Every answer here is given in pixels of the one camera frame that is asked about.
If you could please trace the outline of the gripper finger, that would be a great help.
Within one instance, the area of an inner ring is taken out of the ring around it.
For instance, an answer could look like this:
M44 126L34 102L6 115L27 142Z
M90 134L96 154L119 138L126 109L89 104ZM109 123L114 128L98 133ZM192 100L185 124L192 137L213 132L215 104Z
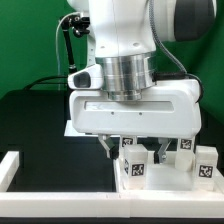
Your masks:
M169 148L172 140L169 138L159 138L158 143L160 148L155 152L155 162L157 164L162 164L166 161L166 151Z
M98 140L106 150L106 155L108 158L117 159L119 157L119 147L113 143L109 135L99 134Z

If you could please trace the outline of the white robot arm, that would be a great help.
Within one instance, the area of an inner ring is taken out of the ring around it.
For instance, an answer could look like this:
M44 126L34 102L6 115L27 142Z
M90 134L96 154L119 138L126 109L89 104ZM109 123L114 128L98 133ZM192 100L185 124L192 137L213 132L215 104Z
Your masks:
M192 139L201 128L200 81L185 69L156 70L166 41L200 38L214 23L216 0L68 0L86 20L94 62L68 77L74 129L97 135L107 155L113 136Z

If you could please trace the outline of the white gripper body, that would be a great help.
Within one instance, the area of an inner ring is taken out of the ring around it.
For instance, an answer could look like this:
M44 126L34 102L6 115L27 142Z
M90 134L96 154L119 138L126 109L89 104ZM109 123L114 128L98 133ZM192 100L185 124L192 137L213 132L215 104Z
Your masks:
M101 89L102 68L89 66L68 77L73 128L98 135L192 138L201 129L199 83L158 81L135 101L115 101Z

